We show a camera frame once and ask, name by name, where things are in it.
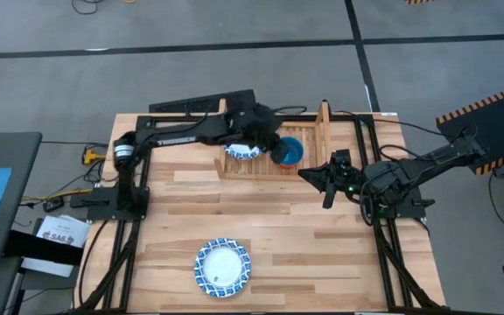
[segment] white plate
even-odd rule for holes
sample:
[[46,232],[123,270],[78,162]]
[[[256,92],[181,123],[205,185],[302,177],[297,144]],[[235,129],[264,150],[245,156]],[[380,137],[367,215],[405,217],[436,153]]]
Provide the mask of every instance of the white plate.
[[193,268],[198,286],[208,295],[227,298],[242,290],[250,278],[250,258],[246,249],[228,238],[206,244]]
[[251,159],[261,155],[263,152],[258,147],[250,149],[246,144],[231,144],[224,146],[225,152],[237,159]]

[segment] blue bowl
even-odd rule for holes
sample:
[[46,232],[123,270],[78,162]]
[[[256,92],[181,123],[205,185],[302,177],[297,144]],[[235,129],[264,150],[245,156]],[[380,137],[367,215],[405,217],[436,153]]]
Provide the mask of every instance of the blue bowl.
[[293,167],[301,160],[301,158],[303,158],[305,149],[303,149],[301,142],[294,137],[284,136],[281,140],[289,146],[289,152],[280,165],[284,168]]

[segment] plate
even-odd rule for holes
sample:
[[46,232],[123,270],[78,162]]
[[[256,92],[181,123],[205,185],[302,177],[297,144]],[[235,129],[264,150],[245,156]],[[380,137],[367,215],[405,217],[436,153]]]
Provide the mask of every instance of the plate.
[[263,153],[260,148],[254,147],[250,149],[246,144],[231,144],[223,147],[226,153],[237,159],[252,159]]
[[248,282],[250,257],[237,241],[215,239],[199,250],[193,272],[198,286],[206,294],[228,298],[240,292]]

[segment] black floor stripe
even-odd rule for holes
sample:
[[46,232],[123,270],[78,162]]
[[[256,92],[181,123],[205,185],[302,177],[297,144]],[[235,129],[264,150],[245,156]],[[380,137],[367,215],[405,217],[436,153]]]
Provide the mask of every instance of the black floor stripe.
[[363,81],[365,82],[365,87],[368,92],[368,101],[371,106],[371,111],[380,112],[381,106],[376,98],[375,84],[373,83],[371,69],[368,66],[367,54],[365,53],[365,47],[363,46],[361,29],[359,28],[359,23],[357,22],[354,3],[353,0],[345,0],[345,3],[347,15],[349,16],[349,23],[351,24],[351,30],[353,32],[353,40],[355,42],[355,49],[357,50],[357,57],[359,58],[360,71],[363,75]]
[[463,36],[431,36],[418,38],[366,38],[364,45],[393,45],[393,44],[426,44],[426,43],[458,43],[504,40],[504,34],[498,35],[463,35]]
[[204,44],[204,45],[168,45],[150,47],[109,48],[95,50],[63,50],[42,52],[0,52],[0,59],[15,58],[44,58],[44,57],[72,57],[72,56],[102,56],[134,53],[185,53],[226,51],[241,49],[265,48],[292,48],[292,47],[324,47],[353,45],[352,39],[314,39],[314,40],[289,40],[270,42],[247,42],[232,44]]

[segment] gray floor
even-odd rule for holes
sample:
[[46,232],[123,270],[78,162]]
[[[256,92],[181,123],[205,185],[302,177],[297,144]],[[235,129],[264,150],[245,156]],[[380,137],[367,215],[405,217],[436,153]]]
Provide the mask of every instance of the gray floor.
[[[420,5],[355,0],[354,5],[364,38],[504,33],[501,0]],[[351,37],[345,5],[338,0],[105,0],[93,16],[77,15],[69,1],[0,0],[0,52]],[[381,110],[398,112],[406,122],[434,128],[436,116],[504,90],[504,41],[366,50]],[[115,113],[244,88],[253,88],[259,102],[273,107],[316,109],[326,98],[334,110],[368,110],[353,46],[0,59],[0,131],[107,142]],[[413,151],[445,142],[403,131]],[[83,173],[81,149],[43,145],[26,193],[46,195]],[[437,200],[428,211],[429,226],[448,305],[504,312],[504,227],[489,203],[487,178],[453,171],[422,191]],[[504,180],[493,182],[493,195],[504,216]],[[23,207],[17,220],[42,216],[39,208]],[[69,291],[44,293],[25,303],[21,314],[65,310],[70,297]]]

